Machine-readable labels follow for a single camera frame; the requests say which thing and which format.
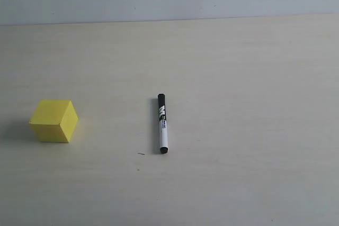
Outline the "black and white marker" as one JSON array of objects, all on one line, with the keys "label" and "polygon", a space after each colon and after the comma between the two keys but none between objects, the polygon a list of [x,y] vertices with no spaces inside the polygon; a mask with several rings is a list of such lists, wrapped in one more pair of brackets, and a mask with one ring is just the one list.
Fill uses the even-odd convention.
[{"label": "black and white marker", "polygon": [[161,154],[168,152],[168,133],[165,107],[165,95],[158,94],[159,149]]}]

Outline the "yellow foam cube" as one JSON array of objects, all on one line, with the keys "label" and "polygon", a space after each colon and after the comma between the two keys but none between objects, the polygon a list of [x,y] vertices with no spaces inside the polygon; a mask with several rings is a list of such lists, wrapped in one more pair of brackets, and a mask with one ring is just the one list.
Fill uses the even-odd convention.
[{"label": "yellow foam cube", "polygon": [[40,142],[70,143],[78,120],[71,100],[41,100],[29,125]]}]

